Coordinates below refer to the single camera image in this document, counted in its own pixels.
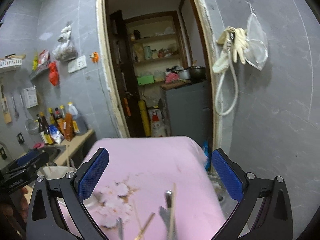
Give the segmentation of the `person's left hand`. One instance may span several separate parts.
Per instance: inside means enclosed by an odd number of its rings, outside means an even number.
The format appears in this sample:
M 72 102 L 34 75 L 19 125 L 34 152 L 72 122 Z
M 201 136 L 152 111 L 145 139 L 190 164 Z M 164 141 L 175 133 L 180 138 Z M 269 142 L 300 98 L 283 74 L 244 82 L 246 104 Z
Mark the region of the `person's left hand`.
M 4 215 L 10 217 L 14 215 L 13 208 L 15 208 L 20 214 L 20 216 L 22 217 L 22 219 L 26 222 L 27 216 L 28 216 L 29 204 L 25 195 L 28 194 L 28 189 L 26 187 L 23 187 L 19 189 L 19 192 L 20 192 L 20 203 L 18 205 L 15 205 L 15 203 L 11 203 L 11 202 L 1 203 L 1 211 L 3 212 Z

